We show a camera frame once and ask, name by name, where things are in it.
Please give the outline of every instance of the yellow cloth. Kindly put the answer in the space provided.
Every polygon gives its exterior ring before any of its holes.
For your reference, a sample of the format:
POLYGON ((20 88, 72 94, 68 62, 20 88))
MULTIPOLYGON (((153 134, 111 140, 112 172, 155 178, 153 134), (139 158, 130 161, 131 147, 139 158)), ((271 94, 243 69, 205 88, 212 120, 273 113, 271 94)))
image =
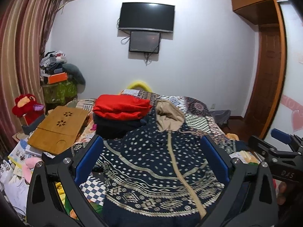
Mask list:
POLYGON ((144 82, 142 81, 135 81, 132 82, 127 89, 143 89, 147 92, 152 92, 151 88, 144 82))
POLYGON ((63 205, 65 205, 65 193, 64 193, 61 183, 56 183, 56 188, 57 188, 58 194, 60 196, 60 199, 61 199, 63 205))
POLYGON ((249 163, 249 162, 253 162, 253 163, 257 163, 257 164, 260 163, 260 161, 258 161, 257 158, 251 152, 240 151, 240 154, 247 161, 247 163, 249 163))
POLYGON ((239 137, 236 134, 227 133, 226 136, 228 139, 239 141, 239 137))

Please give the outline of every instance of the stuffed animal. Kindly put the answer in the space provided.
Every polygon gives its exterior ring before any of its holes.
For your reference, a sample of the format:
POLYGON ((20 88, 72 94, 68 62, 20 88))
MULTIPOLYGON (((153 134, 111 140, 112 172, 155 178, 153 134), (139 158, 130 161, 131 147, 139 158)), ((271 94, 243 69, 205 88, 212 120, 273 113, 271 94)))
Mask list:
POLYGON ((36 163, 42 161, 38 157, 27 158, 22 165, 22 176, 28 183, 31 183, 31 169, 35 167, 36 163))
POLYGON ((32 94, 22 94, 15 99, 16 105, 12 112, 18 118, 24 117, 27 125, 30 125, 38 117, 44 114, 44 105, 37 103, 37 99, 32 94))

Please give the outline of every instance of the zipper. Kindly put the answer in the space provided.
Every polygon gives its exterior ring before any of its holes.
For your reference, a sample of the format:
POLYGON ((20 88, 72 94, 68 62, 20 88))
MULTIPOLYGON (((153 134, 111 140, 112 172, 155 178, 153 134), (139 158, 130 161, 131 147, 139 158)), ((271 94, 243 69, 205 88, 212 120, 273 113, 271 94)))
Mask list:
POLYGON ((177 161, 176 161, 176 157, 175 157, 173 149, 172 149, 172 132, 171 131, 167 132, 167 148, 169 150, 169 155, 170 155, 171 160, 172 160, 172 166, 174 168, 175 174, 177 175, 177 177, 181 181, 181 183, 183 183, 183 185, 189 191, 189 194, 190 194, 191 198, 193 199, 193 201, 195 202, 196 207, 199 211, 200 217, 203 218, 206 215, 206 210, 205 210, 204 206, 202 205, 202 203, 201 203, 199 197, 197 196, 196 192, 186 182, 185 178, 182 176, 181 172, 179 171, 177 161))

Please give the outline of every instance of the checkered pillow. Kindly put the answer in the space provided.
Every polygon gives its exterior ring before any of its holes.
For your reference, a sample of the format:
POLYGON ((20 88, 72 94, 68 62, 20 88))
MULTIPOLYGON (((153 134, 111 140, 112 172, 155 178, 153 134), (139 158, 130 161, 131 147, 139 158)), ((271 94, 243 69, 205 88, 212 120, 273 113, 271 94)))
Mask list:
POLYGON ((81 184, 79 187, 88 200, 103 206, 103 200, 106 192, 105 184, 98 178, 89 176, 87 181, 81 184))

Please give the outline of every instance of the beige hood lining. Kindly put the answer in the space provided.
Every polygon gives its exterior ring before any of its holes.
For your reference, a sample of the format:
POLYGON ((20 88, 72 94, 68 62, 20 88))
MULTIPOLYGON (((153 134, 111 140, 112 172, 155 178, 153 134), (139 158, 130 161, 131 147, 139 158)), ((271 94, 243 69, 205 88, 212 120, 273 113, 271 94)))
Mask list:
POLYGON ((185 115, 169 100, 157 100, 155 103, 158 129, 163 132, 181 128, 185 115))

